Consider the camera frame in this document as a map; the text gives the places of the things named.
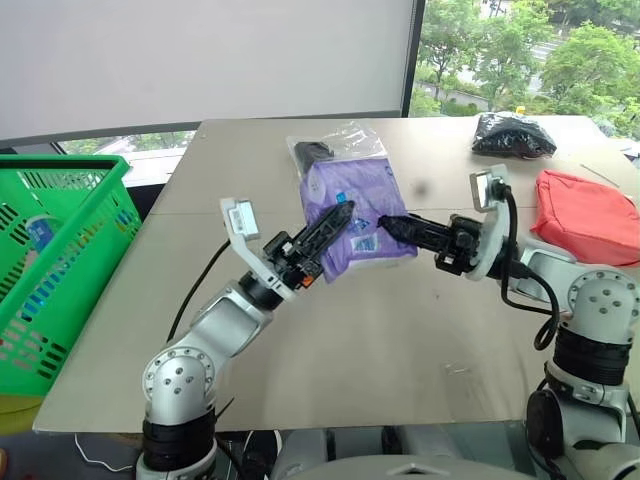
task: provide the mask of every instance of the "table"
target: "table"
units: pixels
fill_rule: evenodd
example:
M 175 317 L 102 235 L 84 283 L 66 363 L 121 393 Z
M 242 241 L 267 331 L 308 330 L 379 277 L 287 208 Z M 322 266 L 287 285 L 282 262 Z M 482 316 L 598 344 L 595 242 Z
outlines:
M 139 432 L 141 373 L 175 312 L 225 239 L 218 199 L 248 197 L 262 239 L 303 227 L 287 135 L 320 136 L 345 120 L 205 121 L 105 289 L 34 423 L 40 431 Z M 541 117 L 553 158 L 472 154 L 474 118 L 366 120 L 387 148 L 407 207 L 446 223 L 472 209 L 468 174 L 505 162 L 520 233 L 535 217 L 543 168 L 618 186 L 638 204 L 637 170 L 584 117 Z M 246 266 L 231 251 L 193 297 L 179 331 Z M 631 272 L 638 277 L 637 270 Z M 551 351 L 533 337 L 546 320 L 499 300 L 496 282 L 435 269 L 432 255 L 316 282 L 224 373 L 220 430 L 499 421 L 522 418 Z M 627 379 L 640 394 L 640 348 Z

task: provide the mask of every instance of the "green laundry basket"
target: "green laundry basket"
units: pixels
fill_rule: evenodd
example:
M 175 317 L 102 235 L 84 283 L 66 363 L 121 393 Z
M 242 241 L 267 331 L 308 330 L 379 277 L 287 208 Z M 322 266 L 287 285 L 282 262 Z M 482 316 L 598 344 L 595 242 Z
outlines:
M 0 394 L 44 395 L 60 372 L 140 227 L 128 168 L 111 155 L 0 155 Z M 60 227 L 27 260 L 25 224 L 40 215 Z

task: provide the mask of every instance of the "green foliage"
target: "green foliage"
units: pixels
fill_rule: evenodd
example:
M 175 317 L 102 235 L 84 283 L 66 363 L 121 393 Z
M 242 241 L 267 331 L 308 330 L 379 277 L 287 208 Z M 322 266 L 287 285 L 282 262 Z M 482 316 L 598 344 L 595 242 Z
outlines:
M 69 140 L 60 142 L 64 151 L 74 155 L 93 155 L 102 147 L 122 137 L 84 138 L 82 140 Z
M 476 63 L 480 8 L 472 0 L 429 0 L 418 60 L 435 69 L 436 97 L 445 73 L 455 76 Z
M 144 133 L 141 135 L 131 135 L 129 137 L 129 143 L 131 143 L 137 151 L 163 150 L 183 147 L 191 139 L 191 136 L 191 132 Z
M 431 97 L 420 87 L 411 91 L 410 117 L 433 117 L 440 114 L 440 102 Z
M 625 98 L 621 108 L 609 115 L 609 118 L 616 127 L 616 135 L 640 141 L 640 98 Z
M 506 16 L 487 19 L 482 59 L 475 78 L 493 109 L 505 93 L 522 96 L 539 68 L 533 48 L 551 37 L 549 12 L 543 0 L 516 1 Z
M 442 104 L 442 113 L 450 117 L 472 117 L 479 112 L 475 103 L 469 105 L 459 105 L 455 99 Z
M 435 83 L 437 81 L 436 71 L 426 63 L 419 63 L 416 65 L 413 81 L 418 83 Z
M 632 33 L 640 28 L 640 0 L 550 0 L 549 8 L 563 15 L 563 23 L 584 22 Z
M 629 37 L 587 23 L 544 67 L 543 88 L 560 114 L 596 115 L 640 94 L 640 53 Z

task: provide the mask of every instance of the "silver robot arm segment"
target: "silver robot arm segment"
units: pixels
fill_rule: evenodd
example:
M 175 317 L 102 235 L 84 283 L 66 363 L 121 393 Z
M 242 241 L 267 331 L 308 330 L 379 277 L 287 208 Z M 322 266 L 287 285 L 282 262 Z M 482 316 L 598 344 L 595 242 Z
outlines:
M 138 479 L 212 477 L 220 372 L 271 322 L 283 300 L 293 300 L 295 290 L 308 288 L 322 274 L 319 257 L 346 228 L 353 208 L 353 202 L 336 205 L 293 238 L 280 232 L 258 256 L 246 245 L 259 237 L 251 204 L 221 202 L 230 243 L 251 270 L 240 281 L 227 283 L 200 309 L 189 329 L 147 364 Z
M 640 449 L 624 443 L 629 390 L 623 377 L 640 312 L 636 281 L 608 265 L 580 264 L 565 250 L 535 240 L 518 255 L 506 238 L 506 168 L 493 166 L 471 182 L 476 210 L 487 213 L 484 222 L 454 215 L 445 226 L 408 216 L 381 217 L 379 225 L 398 241 L 435 252 L 436 268 L 470 280 L 508 282 L 511 291 L 549 302 L 531 274 L 543 279 L 567 313 L 555 319 L 547 386 L 529 398 L 529 442 L 584 480 L 640 478 Z M 517 219 L 517 212 L 511 215 Z M 549 333 L 551 339 L 555 332 Z

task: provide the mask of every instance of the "wire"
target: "wire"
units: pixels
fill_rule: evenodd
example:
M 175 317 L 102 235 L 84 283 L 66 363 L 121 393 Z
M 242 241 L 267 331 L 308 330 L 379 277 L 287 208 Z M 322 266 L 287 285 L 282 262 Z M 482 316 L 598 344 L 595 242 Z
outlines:
M 549 317 L 549 320 L 544 322 L 540 330 L 538 330 L 536 338 L 533 340 L 533 346 L 536 350 L 544 350 L 551 344 L 553 337 L 558 331 L 558 325 L 560 324 L 560 305 L 558 304 L 556 292 L 553 291 L 551 285 L 549 285 L 547 281 L 537 273 L 530 269 L 527 270 L 529 278 L 532 278 L 538 282 L 542 288 L 544 288 L 544 291 L 547 292 L 549 300 L 551 301 L 551 317 Z
M 536 465 L 538 465 L 547 475 L 549 475 L 549 478 L 551 480 L 567 480 L 567 477 L 563 475 L 563 473 L 560 471 L 560 469 L 555 463 L 553 463 L 551 460 L 546 458 L 544 459 L 544 463 L 543 463 L 542 460 L 540 460 L 538 456 L 534 453 L 533 448 L 529 443 L 529 440 L 525 439 L 525 441 L 527 443 L 527 450 L 529 450 L 529 456 L 533 459 Z
M 228 447 L 226 442 L 222 440 L 222 438 L 220 438 L 218 434 L 216 434 L 216 441 L 218 442 L 218 446 L 220 447 L 220 450 L 222 450 L 224 454 L 227 456 L 227 458 L 229 459 L 229 461 L 233 463 L 233 468 L 236 469 L 236 472 L 238 473 L 238 477 L 240 478 L 240 480 L 247 480 L 247 476 L 244 474 L 244 471 L 242 470 L 242 465 L 240 465 L 240 462 L 238 461 L 236 456 L 233 454 L 233 452 Z
M 209 270 L 211 270 L 211 267 L 213 267 L 213 265 L 218 261 L 218 258 L 220 258 L 220 255 L 222 255 L 222 253 L 227 249 L 227 247 L 230 244 L 231 244 L 231 241 L 227 240 L 220 246 L 220 248 L 218 248 L 218 251 L 214 253 L 213 257 L 211 257 L 211 260 L 209 260 L 209 263 L 207 263 L 207 266 L 204 267 L 204 270 L 202 271 L 200 276 L 197 278 L 195 283 L 191 286 L 191 290 L 189 290 L 189 293 L 187 293 L 187 296 L 184 297 L 184 300 L 182 301 L 182 305 L 180 305 L 180 309 L 178 310 L 178 313 L 176 313 L 176 318 L 173 319 L 173 323 L 171 324 L 171 330 L 169 330 L 169 335 L 167 336 L 167 342 L 171 340 L 176 334 L 176 330 L 178 328 L 178 324 L 180 323 L 180 319 L 182 318 L 182 314 L 186 310 L 187 305 L 191 300 L 191 297 L 193 297 L 193 294 L 196 293 L 196 290 L 198 289 L 202 281 L 205 279 L 205 277 L 209 273 Z
M 125 467 L 120 467 L 120 468 L 113 468 L 111 465 L 101 460 L 91 460 L 90 458 L 87 458 L 87 455 L 84 453 L 84 450 L 82 450 L 82 447 L 80 446 L 80 442 L 78 441 L 77 433 L 73 434 L 73 438 L 75 439 L 76 447 L 78 447 L 78 451 L 80 452 L 80 455 L 82 455 L 82 458 L 84 459 L 85 462 L 92 463 L 95 465 L 101 465 L 113 473 L 124 472 L 125 470 L 131 470 L 133 468 L 133 465 L 127 465 Z
M 638 433 L 638 438 L 640 438 L 640 416 L 638 415 L 638 409 L 636 408 L 636 404 L 633 401 L 631 392 L 629 392 L 629 395 L 627 395 L 627 403 L 629 404 L 631 419 L 633 420 L 633 424 L 636 426 L 636 432 Z
M 502 194 L 504 195 L 504 199 L 507 202 L 507 206 L 509 207 L 509 236 L 507 238 L 505 258 L 503 259 L 502 264 L 500 296 L 504 303 L 518 310 L 541 313 L 543 315 L 551 315 L 551 318 L 549 318 L 549 320 L 547 320 L 542 325 L 533 342 L 533 346 L 536 350 L 544 350 L 551 344 L 551 341 L 553 340 L 553 337 L 558 330 L 558 325 L 560 323 L 560 305 L 558 303 L 558 298 L 555 292 L 551 288 L 551 285 L 549 285 L 549 283 L 547 283 L 547 281 L 540 275 L 522 264 L 520 264 L 520 267 L 522 269 L 522 278 L 531 278 L 538 284 L 540 284 L 540 286 L 549 296 L 551 310 L 523 305 L 509 299 L 509 279 L 511 278 L 511 267 L 516 254 L 516 241 L 518 236 L 518 210 L 516 208 L 516 201 L 513 198 L 513 193 L 511 192 L 511 187 L 505 185 L 504 189 L 502 190 Z

